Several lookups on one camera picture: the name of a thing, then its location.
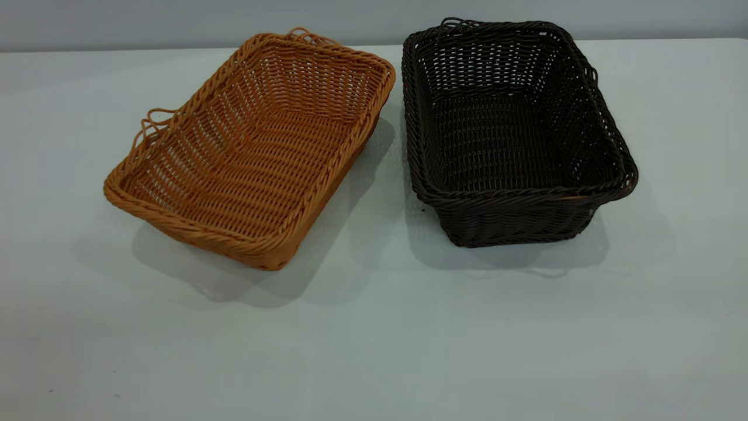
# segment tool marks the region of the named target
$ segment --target black wicker basket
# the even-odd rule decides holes
[[[405,41],[402,79],[413,190],[458,246],[572,238],[637,184],[595,69],[553,23],[447,18]]]

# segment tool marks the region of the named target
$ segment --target white table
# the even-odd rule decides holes
[[[398,81],[277,273],[102,194],[232,50],[0,55],[0,419],[745,420],[748,42],[579,45],[641,172],[584,233],[449,243]]]

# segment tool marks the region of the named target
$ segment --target rectangular basket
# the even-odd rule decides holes
[[[413,190],[458,246],[572,238],[636,186],[597,72],[553,23],[447,18],[408,37],[402,78]]]
[[[303,28],[258,34],[181,108],[148,113],[104,193],[175,240],[280,269],[363,150],[394,81],[383,58]]]

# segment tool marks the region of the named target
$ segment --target orange wicker basket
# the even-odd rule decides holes
[[[363,150],[394,82],[383,58],[306,29],[258,34],[184,106],[148,113],[104,194],[175,240],[278,270]]]

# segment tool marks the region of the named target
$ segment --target gray wall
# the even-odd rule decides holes
[[[578,39],[748,37],[748,0],[0,0],[0,51],[236,46],[296,25],[401,43],[445,16],[550,20]]]

